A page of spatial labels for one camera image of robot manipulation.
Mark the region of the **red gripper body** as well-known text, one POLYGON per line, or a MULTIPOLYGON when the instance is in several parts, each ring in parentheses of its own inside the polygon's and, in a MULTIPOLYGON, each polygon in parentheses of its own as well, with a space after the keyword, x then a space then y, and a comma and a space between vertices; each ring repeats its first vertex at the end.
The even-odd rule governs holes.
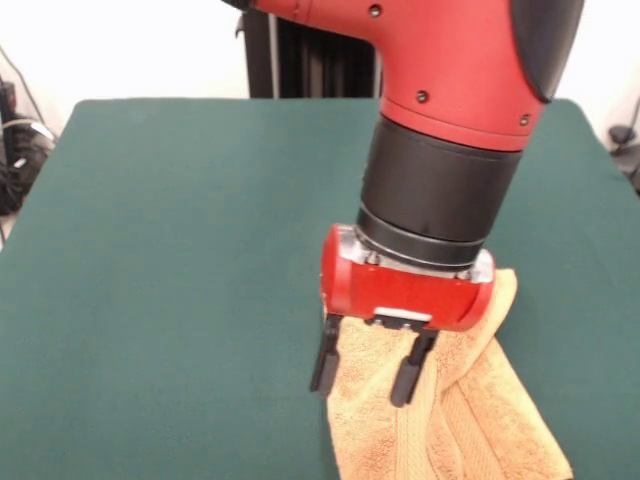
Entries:
POLYGON ((392 329, 466 331, 489 306, 495 272, 485 249, 466 270, 437 271, 378 253, 354 226, 334 224, 321 257, 323 313, 379 321, 392 329))

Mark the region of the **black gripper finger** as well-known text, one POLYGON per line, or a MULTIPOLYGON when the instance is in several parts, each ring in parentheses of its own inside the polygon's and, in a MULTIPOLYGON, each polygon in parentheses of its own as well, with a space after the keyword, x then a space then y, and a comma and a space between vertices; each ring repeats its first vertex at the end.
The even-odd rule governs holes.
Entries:
POLYGON ((323 324, 321 342, 316 356, 310 391, 327 398, 333 388, 340 363, 338 340, 343 316, 327 314, 323 324))
POLYGON ((401 361, 391 390, 390 401, 396 408, 410 404, 426 358, 436 343, 436 332, 427 330, 419 334, 409 354, 401 361))

